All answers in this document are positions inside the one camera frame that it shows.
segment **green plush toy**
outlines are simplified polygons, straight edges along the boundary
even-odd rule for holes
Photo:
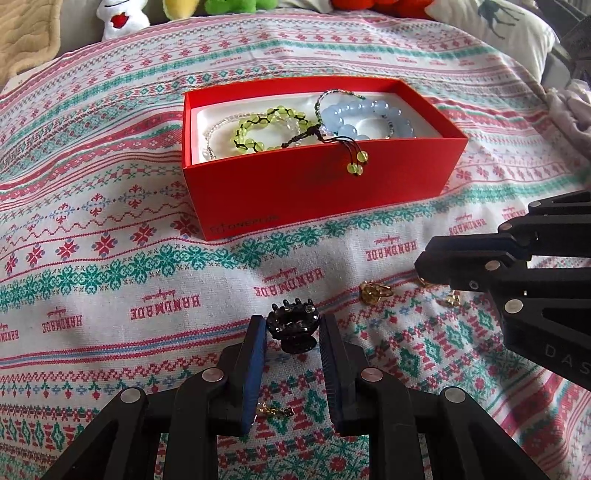
[[[277,0],[206,0],[205,11],[209,15],[253,14],[257,10],[271,10]]]

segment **patterned blanket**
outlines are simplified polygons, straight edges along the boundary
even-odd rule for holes
[[[309,74],[400,77],[435,104],[470,138],[444,192],[204,242],[180,169],[181,94]],[[433,235],[496,231],[587,183],[543,100],[521,66],[454,28],[292,10],[149,28],[0,97],[0,478],[39,478],[121,388],[178,387],[284,296],[334,312],[407,385],[464,388],[551,478],[591,478],[591,394],[504,349],[484,295],[446,307],[448,290],[413,271]],[[363,305],[366,279],[395,296]],[[330,423],[318,349],[271,341],[261,398],[295,416],[220,437],[220,478],[367,478],[368,439]]]

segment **white plush toy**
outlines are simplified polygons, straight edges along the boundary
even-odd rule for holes
[[[103,41],[135,33],[150,26],[142,10],[148,0],[101,0],[96,16],[105,22]]]

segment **red plush toy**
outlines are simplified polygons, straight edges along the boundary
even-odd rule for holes
[[[392,17],[424,18],[432,20],[425,13],[425,8],[433,0],[332,0],[333,7],[339,10],[373,9]]]

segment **red box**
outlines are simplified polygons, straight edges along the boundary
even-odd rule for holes
[[[441,137],[361,141],[369,161],[359,177],[347,172],[349,152],[338,144],[290,147],[192,164],[194,108],[329,89],[394,93]],[[208,241],[437,196],[466,144],[466,136],[451,121],[400,80],[342,76],[255,80],[194,90],[184,99],[183,172]]]

